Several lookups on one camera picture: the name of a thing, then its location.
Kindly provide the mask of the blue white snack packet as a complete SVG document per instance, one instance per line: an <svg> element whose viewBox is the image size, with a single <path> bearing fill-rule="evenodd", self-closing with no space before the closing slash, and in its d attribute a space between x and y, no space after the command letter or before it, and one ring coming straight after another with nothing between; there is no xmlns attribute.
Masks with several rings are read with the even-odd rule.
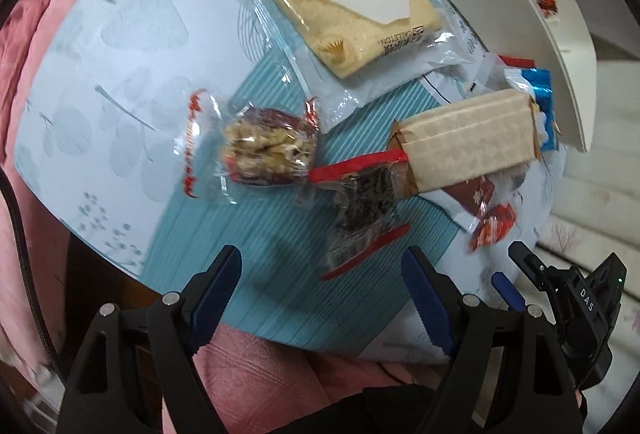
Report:
<svg viewBox="0 0 640 434"><path fill-rule="evenodd" d="M558 150L559 127L555 121L553 90L549 70L506 67L503 75L511 88L525 92L532 98L537 144L541 153Z"/></svg>

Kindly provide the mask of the beige wafer cracker pack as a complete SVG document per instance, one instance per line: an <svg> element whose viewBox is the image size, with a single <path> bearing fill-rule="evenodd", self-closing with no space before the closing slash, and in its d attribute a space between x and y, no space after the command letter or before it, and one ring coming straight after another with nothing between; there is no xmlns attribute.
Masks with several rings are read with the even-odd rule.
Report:
<svg viewBox="0 0 640 434"><path fill-rule="evenodd" d="M537 159L537 113L528 93L506 89L395 121L388 147L408 158L404 194L436 191Z"/></svg>

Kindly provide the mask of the small red candy packet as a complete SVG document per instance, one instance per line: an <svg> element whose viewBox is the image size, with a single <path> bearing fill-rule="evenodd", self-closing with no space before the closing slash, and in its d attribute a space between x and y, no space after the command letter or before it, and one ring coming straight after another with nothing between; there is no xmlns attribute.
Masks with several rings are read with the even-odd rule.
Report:
<svg viewBox="0 0 640 434"><path fill-rule="evenodd" d="M495 246L505 239L518 221L523 203L524 198L520 193L492 201L488 208L480 213L468 243L469 251L475 252L480 248Z"/></svg>

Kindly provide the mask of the patterned tablecloth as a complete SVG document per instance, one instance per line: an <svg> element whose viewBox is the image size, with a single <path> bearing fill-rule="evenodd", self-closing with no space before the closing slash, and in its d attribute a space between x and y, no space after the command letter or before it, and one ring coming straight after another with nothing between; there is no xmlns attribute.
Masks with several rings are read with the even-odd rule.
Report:
<svg viewBox="0 0 640 434"><path fill-rule="evenodd" d="M246 105L296 113L306 98L248 0L52 0L32 41L13 146L18 174L56 219L157 292L181 288L218 250L243 272L224 321L305 350L434 362L400 277L411 245L465 291L497 303L506 245L470 251L448 215L416 197L410 229L347 274L320 262L328 194L216 179L217 127Z"/></svg>

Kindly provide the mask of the large bread packet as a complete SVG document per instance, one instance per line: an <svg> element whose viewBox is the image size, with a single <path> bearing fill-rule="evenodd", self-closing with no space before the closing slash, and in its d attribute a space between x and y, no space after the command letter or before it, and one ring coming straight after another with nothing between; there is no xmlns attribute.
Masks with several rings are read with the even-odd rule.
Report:
<svg viewBox="0 0 640 434"><path fill-rule="evenodd" d="M448 0L250 0L305 93L332 118L470 61Z"/></svg>

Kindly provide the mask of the walnut date candy packet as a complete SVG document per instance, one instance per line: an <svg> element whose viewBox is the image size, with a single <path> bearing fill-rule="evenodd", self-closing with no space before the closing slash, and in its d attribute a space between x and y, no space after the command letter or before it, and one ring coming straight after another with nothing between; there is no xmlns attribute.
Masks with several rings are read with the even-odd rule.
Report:
<svg viewBox="0 0 640 434"><path fill-rule="evenodd" d="M230 109L197 90L177 141L182 194L234 205L253 187L302 184L314 166L319 135L314 98L296 113L251 102Z"/></svg>

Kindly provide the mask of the clear packet red label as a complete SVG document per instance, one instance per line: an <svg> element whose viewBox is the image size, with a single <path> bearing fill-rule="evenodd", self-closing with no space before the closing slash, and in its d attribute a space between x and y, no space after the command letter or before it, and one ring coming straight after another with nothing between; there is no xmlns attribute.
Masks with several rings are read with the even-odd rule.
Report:
<svg viewBox="0 0 640 434"><path fill-rule="evenodd" d="M529 58L486 53L474 63L429 72L420 82L440 105L506 89L522 91L534 100L534 88L522 76L523 69L534 66L535 61Z"/></svg>

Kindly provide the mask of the maroon snowflake packet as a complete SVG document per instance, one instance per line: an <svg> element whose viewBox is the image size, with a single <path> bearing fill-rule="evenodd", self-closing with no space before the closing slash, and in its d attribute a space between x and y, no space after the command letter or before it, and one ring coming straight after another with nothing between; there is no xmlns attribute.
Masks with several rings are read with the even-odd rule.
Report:
<svg viewBox="0 0 640 434"><path fill-rule="evenodd" d="M444 211L462 231L473 232L480 218L488 210L495 192L495 184L486 176L454 184L420 197Z"/></svg>

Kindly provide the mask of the dark seaweed snack packet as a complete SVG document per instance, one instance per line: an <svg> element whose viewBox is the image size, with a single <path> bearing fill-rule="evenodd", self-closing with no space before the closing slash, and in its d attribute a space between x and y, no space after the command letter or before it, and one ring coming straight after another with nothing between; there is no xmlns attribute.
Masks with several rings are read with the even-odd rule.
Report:
<svg viewBox="0 0 640 434"><path fill-rule="evenodd" d="M346 274L409 232L398 210L408 170L407 154L390 149L309 172L309 182L332 193L336 208L321 262L323 281Z"/></svg>

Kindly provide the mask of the cream floral curtain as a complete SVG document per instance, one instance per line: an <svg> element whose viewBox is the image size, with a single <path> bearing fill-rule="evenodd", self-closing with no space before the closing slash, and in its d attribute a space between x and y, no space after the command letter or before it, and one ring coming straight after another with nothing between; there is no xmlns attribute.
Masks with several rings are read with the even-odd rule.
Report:
<svg viewBox="0 0 640 434"><path fill-rule="evenodd" d="M591 148L567 155L538 243L546 260L581 269L616 253L628 269L612 334L613 364L588 391L588 433L639 429L639 0L576 0L597 54Z"/></svg>

